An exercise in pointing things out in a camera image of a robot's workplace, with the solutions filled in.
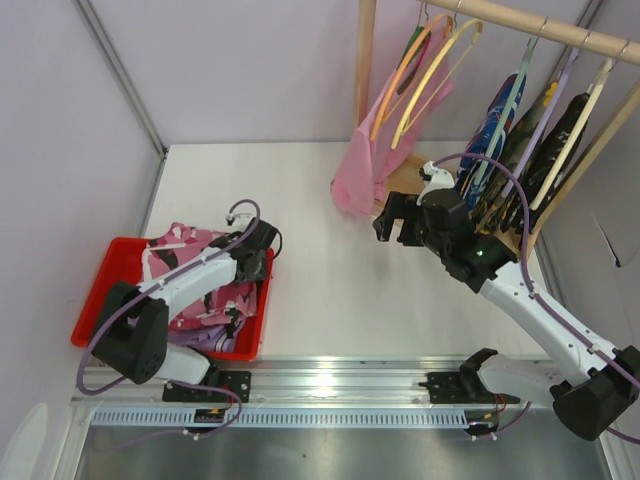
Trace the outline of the pink camouflage trousers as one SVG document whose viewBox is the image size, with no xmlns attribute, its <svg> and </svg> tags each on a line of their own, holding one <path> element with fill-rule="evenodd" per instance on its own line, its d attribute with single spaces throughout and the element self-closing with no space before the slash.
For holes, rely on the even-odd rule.
<svg viewBox="0 0 640 480">
<path fill-rule="evenodd" d="M 148 241 L 141 257 L 143 282 L 160 277 L 195 258 L 223 233 L 175 222 L 163 236 Z M 211 291 L 183 309 L 169 323 L 170 331 L 217 325 L 244 327 L 257 313 L 258 284 L 230 284 Z"/>
</svg>

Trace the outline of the yellow hanger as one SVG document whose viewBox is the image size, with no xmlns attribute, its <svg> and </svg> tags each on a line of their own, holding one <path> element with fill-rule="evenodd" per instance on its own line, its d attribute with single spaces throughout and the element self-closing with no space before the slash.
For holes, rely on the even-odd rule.
<svg viewBox="0 0 640 480">
<path fill-rule="evenodd" d="M 411 126 L 415 123 L 415 120 L 421 115 L 421 113 L 426 109 L 426 107 L 431 103 L 436 94 L 441 90 L 442 85 L 450 78 L 451 73 L 457 68 L 457 66 L 464 60 L 466 55 L 471 51 L 474 47 L 476 41 L 479 36 L 483 32 L 484 22 L 479 19 L 471 19 L 467 21 L 461 27 L 457 27 L 456 30 L 448 37 L 444 45 L 441 47 L 438 54 L 435 56 L 429 68 L 423 75 L 420 80 L 420 83 L 416 87 L 411 99 L 408 102 L 408 105 L 403 112 L 403 115 L 396 127 L 396 131 L 394 133 L 394 137 L 391 143 L 391 148 L 396 149 L 401 138 L 410 130 Z M 438 70 L 440 64 L 445 60 L 449 51 L 453 48 L 456 42 L 468 31 L 472 30 L 473 34 L 471 36 L 470 45 L 467 47 L 465 52 L 459 58 L 459 60 L 454 64 L 453 67 L 450 68 L 449 73 L 444 77 L 443 81 L 435 88 L 430 97 L 424 102 L 423 106 L 417 111 L 416 115 L 412 117 L 412 113 L 415 110 L 415 107 L 420 100 L 425 88 L 428 86 L 431 78 L 434 76 L 436 71 Z"/>
</svg>

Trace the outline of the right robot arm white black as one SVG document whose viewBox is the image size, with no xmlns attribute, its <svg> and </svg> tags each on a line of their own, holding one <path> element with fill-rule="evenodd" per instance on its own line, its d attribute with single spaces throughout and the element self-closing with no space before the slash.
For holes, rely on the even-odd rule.
<svg viewBox="0 0 640 480">
<path fill-rule="evenodd" d="M 373 228 L 386 242 L 395 221 L 398 243 L 426 247 L 447 273 L 514 320 L 553 361 L 546 368 L 493 350 L 471 359 L 478 383 L 550 408 L 574 435 L 596 440 L 639 397 L 639 351 L 617 348 L 589 330 L 544 291 L 501 240 L 478 234 L 453 189 L 424 196 L 389 194 Z"/>
</svg>

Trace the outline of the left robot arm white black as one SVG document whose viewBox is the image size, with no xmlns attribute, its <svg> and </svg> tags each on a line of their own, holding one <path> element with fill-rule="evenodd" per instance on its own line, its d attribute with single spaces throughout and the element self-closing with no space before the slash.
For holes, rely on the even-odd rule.
<svg viewBox="0 0 640 480">
<path fill-rule="evenodd" d="M 148 239 L 138 282 L 107 291 L 88 354 L 135 384 L 198 384 L 213 354 L 240 353 L 243 335 L 262 320 L 281 233 L 252 216 L 229 221 L 228 232 L 175 222 Z"/>
</svg>

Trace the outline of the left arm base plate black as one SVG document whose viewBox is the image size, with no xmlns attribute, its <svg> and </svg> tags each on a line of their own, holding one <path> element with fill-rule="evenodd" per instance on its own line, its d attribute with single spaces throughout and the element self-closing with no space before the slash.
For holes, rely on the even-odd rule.
<svg viewBox="0 0 640 480">
<path fill-rule="evenodd" d="M 234 398 L 230 398 L 224 393 L 224 391 L 229 391 L 245 403 L 249 401 L 251 380 L 252 374 L 249 371 L 216 370 L 213 373 L 208 373 L 201 382 L 202 386 L 216 388 L 215 392 L 169 383 L 163 389 L 162 400 L 168 403 L 234 402 Z"/>
</svg>

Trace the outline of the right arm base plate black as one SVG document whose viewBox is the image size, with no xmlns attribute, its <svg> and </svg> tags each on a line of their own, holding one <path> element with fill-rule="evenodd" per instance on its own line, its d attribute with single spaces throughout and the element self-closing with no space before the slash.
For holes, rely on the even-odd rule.
<svg viewBox="0 0 640 480">
<path fill-rule="evenodd" d="M 437 405 L 515 405 L 521 400 L 507 394 L 489 392 L 483 386 L 476 387 L 470 392 L 461 380 L 458 371 L 429 372 L 418 386 L 428 392 L 429 400 Z"/>
</svg>

